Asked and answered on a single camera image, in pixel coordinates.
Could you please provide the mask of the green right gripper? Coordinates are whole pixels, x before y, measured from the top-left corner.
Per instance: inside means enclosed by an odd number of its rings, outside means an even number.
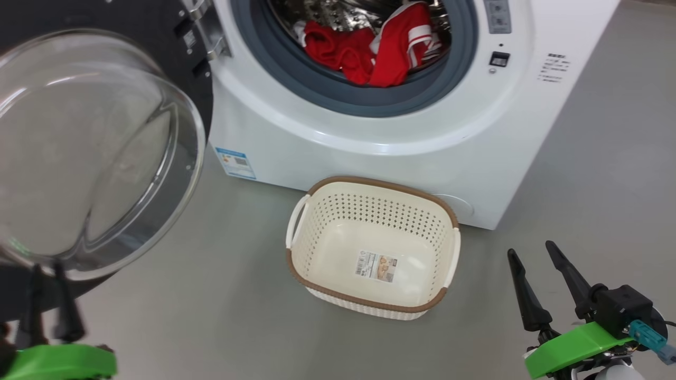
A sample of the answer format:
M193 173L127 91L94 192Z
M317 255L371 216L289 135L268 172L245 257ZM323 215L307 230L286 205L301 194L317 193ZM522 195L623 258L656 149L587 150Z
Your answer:
M582 320L596 320L598 295L605 284L586 281L554 241L546 250L571 293L575 313ZM524 364L530 380L637 380L632 356L637 342L632 322L619 324L592 321L560 334L526 278L526 270L515 249L508 250L510 273L524 330L538 333L538 346L527 349Z

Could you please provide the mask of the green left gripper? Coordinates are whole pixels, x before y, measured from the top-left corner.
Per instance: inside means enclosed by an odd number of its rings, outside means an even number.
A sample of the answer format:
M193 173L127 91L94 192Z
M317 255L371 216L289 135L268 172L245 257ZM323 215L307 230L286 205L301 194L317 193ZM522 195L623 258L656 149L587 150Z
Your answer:
M115 377L118 363L113 351L101 346L71 344L80 341L86 330L63 264L53 262L52 270L58 294L53 334L65 344L48 345L44 336L43 270L35 264L27 285L26 311L20 319L20 346L33 347L14 352L7 368L0 370L0 380L106 380Z

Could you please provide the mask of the black round glass washer door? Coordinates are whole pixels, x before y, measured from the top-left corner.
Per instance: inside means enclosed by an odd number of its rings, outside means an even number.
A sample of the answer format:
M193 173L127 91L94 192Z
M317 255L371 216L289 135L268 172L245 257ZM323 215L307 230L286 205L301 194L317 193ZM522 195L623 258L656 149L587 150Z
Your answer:
M0 0L0 322L152 248L200 178L212 61L181 0Z

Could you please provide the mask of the red garment with white stripes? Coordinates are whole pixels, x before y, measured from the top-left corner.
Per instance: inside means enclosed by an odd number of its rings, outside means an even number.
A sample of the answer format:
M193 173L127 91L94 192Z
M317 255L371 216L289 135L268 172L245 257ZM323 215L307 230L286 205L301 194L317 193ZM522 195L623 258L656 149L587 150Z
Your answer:
M370 43L375 58L369 85L387 88L403 84L410 70L438 57L442 46L433 29L429 5L404 2Z

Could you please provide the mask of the plain red garment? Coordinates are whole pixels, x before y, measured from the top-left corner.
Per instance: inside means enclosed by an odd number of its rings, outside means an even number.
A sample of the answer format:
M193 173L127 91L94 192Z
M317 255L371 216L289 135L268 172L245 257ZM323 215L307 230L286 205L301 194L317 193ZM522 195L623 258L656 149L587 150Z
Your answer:
M293 31L314 62L342 72L353 84L369 84L375 63L375 54L370 49L370 43L375 39L372 30L360 28L341 32L310 20L296 22Z

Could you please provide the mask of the white front-load washing machine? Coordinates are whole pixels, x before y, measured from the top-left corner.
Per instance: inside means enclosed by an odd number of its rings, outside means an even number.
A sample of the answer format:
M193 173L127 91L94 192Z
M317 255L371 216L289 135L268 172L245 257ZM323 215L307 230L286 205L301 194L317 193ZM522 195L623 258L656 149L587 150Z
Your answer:
M475 0L480 36L459 85L423 110L372 118L327 110L283 87L247 47L230 0L215 0L232 56L212 65L210 144L246 154L258 182L306 192L330 176L378 179L459 197L475 209L461 223L492 230L619 2ZM437 34L440 55L406 80L449 53L452 27ZM489 65L493 51L510 53L507 67ZM570 61L561 83L538 80L546 53Z

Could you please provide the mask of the printed product label sticker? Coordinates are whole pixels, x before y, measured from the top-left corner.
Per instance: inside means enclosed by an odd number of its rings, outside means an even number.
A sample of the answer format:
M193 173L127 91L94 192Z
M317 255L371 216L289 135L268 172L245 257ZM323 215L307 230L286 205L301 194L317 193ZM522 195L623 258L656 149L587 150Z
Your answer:
M355 265L355 275L362 278L393 283L398 259L392 256L360 250Z

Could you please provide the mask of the cream laundry basket brown rim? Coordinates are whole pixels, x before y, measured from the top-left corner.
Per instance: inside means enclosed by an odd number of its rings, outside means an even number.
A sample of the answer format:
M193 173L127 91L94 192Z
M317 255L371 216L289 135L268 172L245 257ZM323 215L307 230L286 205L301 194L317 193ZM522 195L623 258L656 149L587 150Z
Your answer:
M373 317L409 321L446 295L461 232L446 202L416 188L332 176L297 202L285 236L292 276L313 296ZM393 283L358 277L360 250L398 259Z

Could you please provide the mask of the metal door hinge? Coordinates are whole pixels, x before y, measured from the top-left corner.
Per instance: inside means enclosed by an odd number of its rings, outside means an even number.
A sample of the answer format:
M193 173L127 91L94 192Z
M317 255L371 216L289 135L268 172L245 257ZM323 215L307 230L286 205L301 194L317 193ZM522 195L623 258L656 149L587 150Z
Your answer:
M210 61L231 57L225 29L215 6L215 0L181 0L189 18L200 32Z

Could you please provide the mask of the grey rubber door gasket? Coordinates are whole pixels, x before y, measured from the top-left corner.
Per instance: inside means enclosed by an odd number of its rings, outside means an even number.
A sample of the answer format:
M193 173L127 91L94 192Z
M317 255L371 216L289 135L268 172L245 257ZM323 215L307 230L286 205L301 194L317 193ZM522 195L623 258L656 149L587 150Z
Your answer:
M475 0L442 0L453 29L441 60L389 88L360 87L315 63L283 31L267 0L230 0L247 47L268 74L296 96L330 111L358 117L408 115L454 90L472 65L480 36Z

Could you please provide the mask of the steel washer drum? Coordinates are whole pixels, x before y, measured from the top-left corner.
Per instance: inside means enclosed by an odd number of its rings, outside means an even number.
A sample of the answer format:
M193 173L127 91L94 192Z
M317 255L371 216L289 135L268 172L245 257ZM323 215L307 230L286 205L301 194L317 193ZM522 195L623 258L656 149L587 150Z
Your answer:
M451 31L441 0L267 0L280 24L295 36L311 20L336 31L367 28L377 34L399 7L412 2L427 3L433 31Z

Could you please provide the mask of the round white filter cover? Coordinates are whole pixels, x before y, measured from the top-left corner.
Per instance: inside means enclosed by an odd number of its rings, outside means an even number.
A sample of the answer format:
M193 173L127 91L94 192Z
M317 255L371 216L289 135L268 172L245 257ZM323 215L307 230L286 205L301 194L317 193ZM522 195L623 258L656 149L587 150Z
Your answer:
M459 219L459 221L468 220L475 214L473 205L459 197L444 193L433 193L433 195L446 202L449 207L453 209L454 214L456 214L456 218Z

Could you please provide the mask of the black printed warning text label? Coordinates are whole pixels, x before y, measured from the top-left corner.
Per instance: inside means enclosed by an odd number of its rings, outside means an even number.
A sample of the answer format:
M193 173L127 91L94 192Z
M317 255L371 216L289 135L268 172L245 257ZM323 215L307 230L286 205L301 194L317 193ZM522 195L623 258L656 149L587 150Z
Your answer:
M538 69L538 80L547 83L561 83L570 69L567 56L555 53L546 53Z

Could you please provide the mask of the blue energy label sticker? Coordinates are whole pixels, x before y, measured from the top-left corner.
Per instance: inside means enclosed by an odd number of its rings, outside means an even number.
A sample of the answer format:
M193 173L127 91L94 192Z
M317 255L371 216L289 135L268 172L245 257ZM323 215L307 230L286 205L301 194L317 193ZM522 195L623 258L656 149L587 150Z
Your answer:
M257 180L246 154L220 147L215 147L214 151L227 175L253 181Z

